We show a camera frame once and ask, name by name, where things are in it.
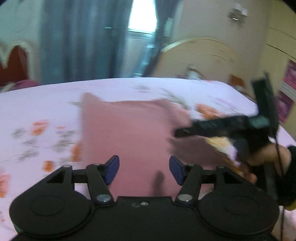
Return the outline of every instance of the grey curtain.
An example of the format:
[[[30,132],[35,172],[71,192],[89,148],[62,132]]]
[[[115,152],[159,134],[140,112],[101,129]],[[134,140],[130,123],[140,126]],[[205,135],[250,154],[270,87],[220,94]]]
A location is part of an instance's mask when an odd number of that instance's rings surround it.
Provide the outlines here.
[[[45,0],[43,84],[118,77],[132,0]]]
[[[5,2],[6,0],[0,0],[0,6]]]
[[[168,18],[174,18],[178,2],[179,0],[154,0],[157,27],[134,72],[135,77],[151,76],[157,64],[160,51],[165,46],[164,32],[166,21]]]

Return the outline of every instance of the human hand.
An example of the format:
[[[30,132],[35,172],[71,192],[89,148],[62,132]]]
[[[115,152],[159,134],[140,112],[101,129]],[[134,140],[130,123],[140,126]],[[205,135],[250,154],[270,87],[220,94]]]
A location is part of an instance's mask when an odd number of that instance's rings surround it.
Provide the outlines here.
[[[291,152],[284,146],[279,145],[279,152],[281,156],[281,163],[284,174],[288,171],[291,163]],[[247,162],[251,166],[261,166],[265,163],[274,163],[276,172],[281,176],[281,168],[279,163],[279,157],[275,143],[270,143],[267,146],[261,148],[259,151],[251,155]],[[244,173],[244,178],[252,183],[257,182],[255,174],[250,172],[250,166],[246,163],[242,163],[240,170]]]

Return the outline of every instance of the pink cushion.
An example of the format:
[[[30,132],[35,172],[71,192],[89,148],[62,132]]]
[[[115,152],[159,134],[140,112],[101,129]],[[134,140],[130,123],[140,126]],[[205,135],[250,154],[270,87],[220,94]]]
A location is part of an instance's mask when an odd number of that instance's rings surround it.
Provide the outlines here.
[[[38,86],[38,85],[39,84],[36,81],[33,81],[33,80],[21,80],[21,81],[16,82],[16,85],[15,85],[14,89],[19,90],[19,89],[35,87],[35,86]]]
[[[220,155],[202,137],[175,139],[173,130],[187,126],[187,114],[166,99],[103,102],[86,93],[82,102],[83,167],[120,158],[110,185],[117,196],[173,196],[178,186],[169,170],[169,157],[213,168]]]

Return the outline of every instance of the black sleeve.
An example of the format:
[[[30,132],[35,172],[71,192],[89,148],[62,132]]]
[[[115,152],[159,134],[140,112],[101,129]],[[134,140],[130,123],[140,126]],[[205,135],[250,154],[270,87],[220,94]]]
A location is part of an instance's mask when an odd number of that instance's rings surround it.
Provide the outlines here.
[[[296,200],[296,146],[288,147],[291,164],[283,178],[277,178],[279,205],[289,206]]]

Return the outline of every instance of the pink poster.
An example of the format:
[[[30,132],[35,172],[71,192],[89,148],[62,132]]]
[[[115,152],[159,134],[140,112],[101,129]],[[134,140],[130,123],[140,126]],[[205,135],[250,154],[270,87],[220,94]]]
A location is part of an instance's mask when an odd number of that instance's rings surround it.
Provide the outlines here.
[[[294,104],[294,101],[288,97],[283,92],[279,92],[278,95],[278,115],[279,115],[279,121],[282,123],[285,123],[289,112],[292,109],[292,106]]]
[[[290,60],[288,63],[284,82],[296,90],[296,63],[294,63],[292,60]]]
[[[288,63],[283,81],[288,86],[296,90],[296,63],[294,63],[292,60],[290,60]],[[279,121],[285,123],[292,109],[294,101],[290,97],[288,97],[283,91],[285,92],[284,89],[279,91],[277,107]]]

